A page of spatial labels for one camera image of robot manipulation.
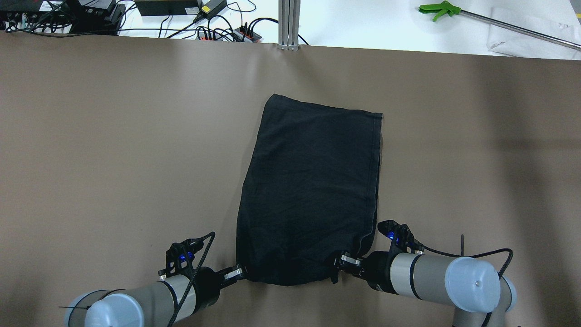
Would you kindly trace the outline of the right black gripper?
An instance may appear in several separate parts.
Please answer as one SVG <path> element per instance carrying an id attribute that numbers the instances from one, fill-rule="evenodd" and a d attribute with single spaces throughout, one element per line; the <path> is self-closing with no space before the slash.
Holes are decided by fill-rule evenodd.
<path id="1" fill-rule="evenodd" d="M 355 258 L 347 251 L 341 251 L 334 256 L 333 265 L 340 271 L 366 281 L 373 290 L 392 293 L 391 259 L 388 251 L 374 251 L 365 258 Z"/>

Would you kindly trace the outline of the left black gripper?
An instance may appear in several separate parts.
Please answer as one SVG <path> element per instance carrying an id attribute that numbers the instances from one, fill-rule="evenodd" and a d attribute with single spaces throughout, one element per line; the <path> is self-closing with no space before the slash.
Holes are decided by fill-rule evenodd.
<path id="1" fill-rule="evenodd" d="M 217 272 L 209 267 L 202 267 L 193 283 L 196 298 L 194 311 L 202 311 L 216 304 L 222 289 L 245 278 L 246 269 L 240 264 Z"/>

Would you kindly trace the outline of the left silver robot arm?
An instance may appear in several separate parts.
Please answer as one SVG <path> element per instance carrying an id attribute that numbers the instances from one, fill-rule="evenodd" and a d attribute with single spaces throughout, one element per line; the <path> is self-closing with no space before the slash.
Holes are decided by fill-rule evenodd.
<path id="1" fill-rule="evenodd" d="M 245 279 L 241 265 L 218 272 L 202 267 L 196 275 L 175 321 L 215 304 L 220 291 Z M 66 327 L 166 327 L 185 293 L 188 278 L 167 277 L 129 290 L 95 290 L 75 298 L 64 315 Z"/>

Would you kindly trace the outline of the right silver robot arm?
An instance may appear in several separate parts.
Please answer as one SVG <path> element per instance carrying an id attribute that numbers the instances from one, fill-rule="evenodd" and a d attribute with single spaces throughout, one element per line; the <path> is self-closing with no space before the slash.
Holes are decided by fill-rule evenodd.
<path id="1" fill-rule="evenodd" d="M 453 327 L 504 327 L 517 302 L 510 279 L 471 257 L 374 251 L 354 258 L 342 251 L 333 265 L 373 290 L 453 307 Z"/>

